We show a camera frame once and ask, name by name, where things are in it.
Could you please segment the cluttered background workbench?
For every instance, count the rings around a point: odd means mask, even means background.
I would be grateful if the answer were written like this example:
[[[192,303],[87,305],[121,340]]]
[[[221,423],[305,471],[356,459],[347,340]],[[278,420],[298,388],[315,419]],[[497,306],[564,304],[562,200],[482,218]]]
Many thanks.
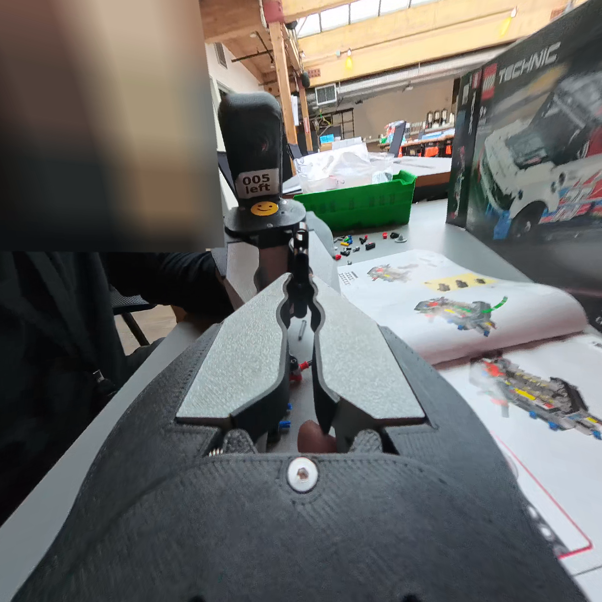
[[[439,126],[412,130],[406,123],[405,132],[400,142],[394,141],[395,127],[401,122],[392,122],[387,125],[384,136],[355,137],[351,139],[335,139],[328,142],[325,150],[353,146],[365,143],[369,152],[387,153],[396,158],[404,156],[418,156],[426,158],[452,158],[455,139],[455,123],[443,123]]]

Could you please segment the neighbouring wooden-edged table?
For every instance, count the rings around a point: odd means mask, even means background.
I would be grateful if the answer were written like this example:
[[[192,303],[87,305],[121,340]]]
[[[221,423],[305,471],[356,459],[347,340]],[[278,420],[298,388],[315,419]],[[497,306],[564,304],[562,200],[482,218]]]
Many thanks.
[[[416,176],[415,188],[447,187],[450,180],[452,159],[446,157],[403,156],[394,163]]]

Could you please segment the clear plastic bags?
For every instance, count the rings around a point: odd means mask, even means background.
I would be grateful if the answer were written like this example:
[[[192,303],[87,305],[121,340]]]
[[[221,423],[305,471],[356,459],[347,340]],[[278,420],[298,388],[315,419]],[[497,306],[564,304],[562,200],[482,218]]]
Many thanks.
[[[294,165],[304,194],[383,184],[402,170],[394,157],[369,152],[365,144],[306,155]]]

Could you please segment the lego instruction booklet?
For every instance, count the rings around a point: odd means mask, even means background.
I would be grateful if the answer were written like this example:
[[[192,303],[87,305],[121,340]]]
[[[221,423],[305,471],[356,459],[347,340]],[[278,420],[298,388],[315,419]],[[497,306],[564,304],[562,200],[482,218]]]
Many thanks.
[[[531,519],[601,601],[601,337],[568,293],[406,251],[340,263],[342,295],[436,367],[492,434]]]

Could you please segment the person's dark clothing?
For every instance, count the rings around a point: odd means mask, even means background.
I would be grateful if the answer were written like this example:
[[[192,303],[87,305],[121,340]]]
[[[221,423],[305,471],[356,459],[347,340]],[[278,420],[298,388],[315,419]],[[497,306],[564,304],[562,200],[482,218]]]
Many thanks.
[[[152,352],[126,355],[100,252],[1,252],[1,523]]]

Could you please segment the green plastic bin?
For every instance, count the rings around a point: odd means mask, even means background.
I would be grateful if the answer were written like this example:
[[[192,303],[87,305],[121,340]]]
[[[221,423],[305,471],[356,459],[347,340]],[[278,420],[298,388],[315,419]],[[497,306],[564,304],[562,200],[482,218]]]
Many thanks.
[[[325,222],[331,231],[406,225],[416,181],[415,175],[401,170],[388,182],[297,194],[294,200]]]

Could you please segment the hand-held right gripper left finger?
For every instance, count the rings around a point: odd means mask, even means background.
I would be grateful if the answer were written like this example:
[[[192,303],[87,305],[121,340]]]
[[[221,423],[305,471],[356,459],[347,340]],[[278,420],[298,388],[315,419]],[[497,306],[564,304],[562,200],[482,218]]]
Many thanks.
[[[286,273],[220,325],[176,413],[178,423],[246,431],[256,442],[289,402]]]

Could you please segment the background wooden column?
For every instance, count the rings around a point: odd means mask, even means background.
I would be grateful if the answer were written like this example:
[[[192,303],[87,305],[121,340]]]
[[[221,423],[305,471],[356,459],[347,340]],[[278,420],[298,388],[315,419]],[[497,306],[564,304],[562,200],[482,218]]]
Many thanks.
[[[283,124],[287,141],[297,145],[297,126],[295,125],[296,110],[291,100],[291,82],[289,66],[294,76],[300,69],[294,43],[285,26],[284,12],[281,1],[260,1],[261,15],[265,21],[272,43],[273,61],[275,64],[276,80],[283,114]]]

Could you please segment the person's right hand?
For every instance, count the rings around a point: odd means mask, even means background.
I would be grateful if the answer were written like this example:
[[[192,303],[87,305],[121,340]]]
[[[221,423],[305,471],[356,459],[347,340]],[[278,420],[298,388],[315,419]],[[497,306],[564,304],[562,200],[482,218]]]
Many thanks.
[[[297,450],[305,456],[336,453],[336,438],[324,433],[318,423],[307,420],[299,427]]]

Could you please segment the black lego beam assembly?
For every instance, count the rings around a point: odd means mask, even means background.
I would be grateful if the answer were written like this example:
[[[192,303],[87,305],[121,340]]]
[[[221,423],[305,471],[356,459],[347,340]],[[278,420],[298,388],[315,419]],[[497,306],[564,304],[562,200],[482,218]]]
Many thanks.
[[[290,278],[286,290],[290,314],[303,319],[314,303],[315,288],[309,265],[309,229],[299,222],[289,241],[288,268]]]

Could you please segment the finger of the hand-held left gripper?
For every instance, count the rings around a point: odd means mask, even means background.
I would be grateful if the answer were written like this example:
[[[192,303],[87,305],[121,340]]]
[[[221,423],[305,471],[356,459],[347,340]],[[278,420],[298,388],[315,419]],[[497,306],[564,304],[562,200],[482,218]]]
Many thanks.
[[[314,212],[306,213],[306,224],[309,230],[308,256],[312,273],[339,293],[340,279],[334,258],[332,231]]]
[[[226,291],[234,311],[258,294],[255,275],[260,253],[246,242],[230,242],[226,247]]]

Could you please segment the scattered small lego pieces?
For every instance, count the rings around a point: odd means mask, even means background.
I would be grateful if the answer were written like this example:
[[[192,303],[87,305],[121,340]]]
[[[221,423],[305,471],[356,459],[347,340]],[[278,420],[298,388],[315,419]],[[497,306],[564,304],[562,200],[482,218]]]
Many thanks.
[[[363,259],[366,254],[375,255],[380,252],[384,255],[392,245],[402,245],[394,242],[399,234],[404,236],[398,230],[340,235],[333,239],[334,260],[353,262]]]

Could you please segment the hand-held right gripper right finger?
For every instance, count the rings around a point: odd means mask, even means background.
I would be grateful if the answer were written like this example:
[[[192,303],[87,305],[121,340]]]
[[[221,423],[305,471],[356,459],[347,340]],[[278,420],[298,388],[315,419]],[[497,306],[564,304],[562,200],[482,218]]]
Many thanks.
[[[311,284],[314,407],[322,430],[334,430],[337,447],[350,447],[362,430],[425,424],[379,325],[320,278]]]

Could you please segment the lego set box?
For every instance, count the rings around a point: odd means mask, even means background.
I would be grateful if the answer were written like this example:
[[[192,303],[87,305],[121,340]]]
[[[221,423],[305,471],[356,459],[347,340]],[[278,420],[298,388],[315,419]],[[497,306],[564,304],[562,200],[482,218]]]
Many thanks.
[[[447,219],[601,332],[601,1],[465,75]]]

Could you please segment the person's left forearm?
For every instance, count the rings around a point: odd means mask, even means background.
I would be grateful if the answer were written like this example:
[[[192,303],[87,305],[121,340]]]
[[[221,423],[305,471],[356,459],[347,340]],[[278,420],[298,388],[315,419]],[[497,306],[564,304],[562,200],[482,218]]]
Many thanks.
[[[218,321],[234,310],[210,251],[104,252],[101,260],[109,284],[123,296]]]

